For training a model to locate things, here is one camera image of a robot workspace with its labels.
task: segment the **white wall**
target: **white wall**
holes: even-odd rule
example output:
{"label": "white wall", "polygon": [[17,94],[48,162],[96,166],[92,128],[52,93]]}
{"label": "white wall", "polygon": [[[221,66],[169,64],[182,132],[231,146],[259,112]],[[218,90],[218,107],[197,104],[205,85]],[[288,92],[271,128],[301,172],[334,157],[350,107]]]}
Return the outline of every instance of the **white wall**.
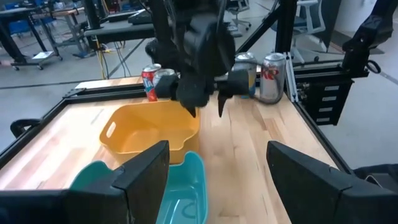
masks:
{"label": "white wall", "polygon": [[373,10],[376,0],[342,0],[335,30],[355,32]]}

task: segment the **blue label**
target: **blue label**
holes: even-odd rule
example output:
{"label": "blue label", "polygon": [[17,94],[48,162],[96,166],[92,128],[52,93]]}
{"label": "blue label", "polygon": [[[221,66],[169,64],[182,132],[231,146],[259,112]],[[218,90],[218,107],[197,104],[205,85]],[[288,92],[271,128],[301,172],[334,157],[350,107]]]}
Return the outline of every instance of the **blue label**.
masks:
{"label": "blue label", "polygon": [[249,96],[254,96],[256,94],[256,84],[249,88]]}
{"label": "blue label", "polygon": [[144,81],[144,86],[145,86],[145,92],[150,92],[151,90],[154,89],[154,85],[152,84],[152,82],[148,79],[148,78],[142,78],[142,80]]}

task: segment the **silver can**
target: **silver can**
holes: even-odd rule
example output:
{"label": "silver can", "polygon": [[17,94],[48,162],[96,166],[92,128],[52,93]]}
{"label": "silver can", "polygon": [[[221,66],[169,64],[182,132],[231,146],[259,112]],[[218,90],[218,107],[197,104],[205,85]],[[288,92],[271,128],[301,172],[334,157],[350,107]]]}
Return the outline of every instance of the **silver can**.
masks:
{"label": "silver can", "polygon": [[266,55],[264,58],[264,66],[261,67],[260,99],[276,99],[284,90],[285,76],[285,56],[281,53]]}
{"label": "silver can", "polygon": [[256,58],[250,52],[239,53],[235,56],[235,65],[233,70],[247,70],[249,76],[249,95],[253,96],[256,93],[256,73],[257,65]]}
{"label": "silver can", "polygon": [[164,76],[164,75],[175,75],[175,71],[170,68],[163,68],[163,69],[156,71],[154,79],[152,81],[154,86],[156,86],[158,84],[160,78],[162,78],[162,76]]}

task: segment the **yellow plastic basket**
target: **yellow plastic basket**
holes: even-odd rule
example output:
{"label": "yellow plastic basket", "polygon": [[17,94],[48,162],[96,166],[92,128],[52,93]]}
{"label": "yellow plastic basket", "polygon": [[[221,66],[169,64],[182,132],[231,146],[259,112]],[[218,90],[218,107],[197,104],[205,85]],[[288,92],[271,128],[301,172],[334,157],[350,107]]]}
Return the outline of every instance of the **yellow plastic basket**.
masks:
{"label": "yellow plastic basket", "polygon": [[120,163],[160,140],[169,140],[170,163],[179,164],[187,151],[199,152],[199,128],[198,109],[193,118],[176,101],[136,103],[117,109],[99,140]]}

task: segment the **teal plastic bin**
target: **teal plastic bin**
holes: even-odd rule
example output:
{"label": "teal plastic bin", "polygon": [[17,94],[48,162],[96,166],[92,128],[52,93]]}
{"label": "teal plastic bin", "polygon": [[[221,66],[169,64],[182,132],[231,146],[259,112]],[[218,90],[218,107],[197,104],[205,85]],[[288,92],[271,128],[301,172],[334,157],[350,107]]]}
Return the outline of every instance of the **teal plastic bin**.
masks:
{"label": "teal plastic bin", "polygon": [[[81,170],[70,188],[82,189],[110,172],[104,162],[93,162]],[[207,214],[205,165],[197,153],[188,151],[181,164],[169,167],[156,224],[204,224]]]}

